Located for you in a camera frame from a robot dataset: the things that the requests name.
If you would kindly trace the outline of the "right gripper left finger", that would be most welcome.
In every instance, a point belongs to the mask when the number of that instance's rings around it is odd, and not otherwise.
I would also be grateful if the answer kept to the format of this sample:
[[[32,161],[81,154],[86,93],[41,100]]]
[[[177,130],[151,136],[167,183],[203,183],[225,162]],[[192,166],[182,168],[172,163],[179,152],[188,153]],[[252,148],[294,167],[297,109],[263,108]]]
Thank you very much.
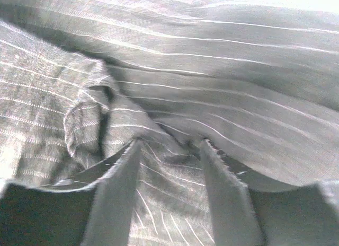
[[[140,144],[56,184],[1,181],[1,245],[127,245]]]

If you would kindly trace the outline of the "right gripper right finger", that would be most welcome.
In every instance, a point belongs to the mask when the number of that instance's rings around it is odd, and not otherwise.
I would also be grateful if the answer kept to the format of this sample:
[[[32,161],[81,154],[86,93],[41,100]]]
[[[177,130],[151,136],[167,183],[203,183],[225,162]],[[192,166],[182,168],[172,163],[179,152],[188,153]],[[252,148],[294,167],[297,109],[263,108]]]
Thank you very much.
[[[293,186],[208,140],[200,158],[216,245],[338,245],[338,181]]]

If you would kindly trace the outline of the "dark striped long sleeve shirt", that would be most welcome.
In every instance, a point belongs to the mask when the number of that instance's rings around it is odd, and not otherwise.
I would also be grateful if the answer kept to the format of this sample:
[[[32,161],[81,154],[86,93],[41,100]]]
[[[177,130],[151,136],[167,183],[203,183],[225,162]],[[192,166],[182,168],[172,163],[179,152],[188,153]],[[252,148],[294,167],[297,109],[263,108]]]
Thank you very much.
[[[140,144],[127,245],[216,245],[200,158],[338,181],[338,0],[1,0],[1,181]]]

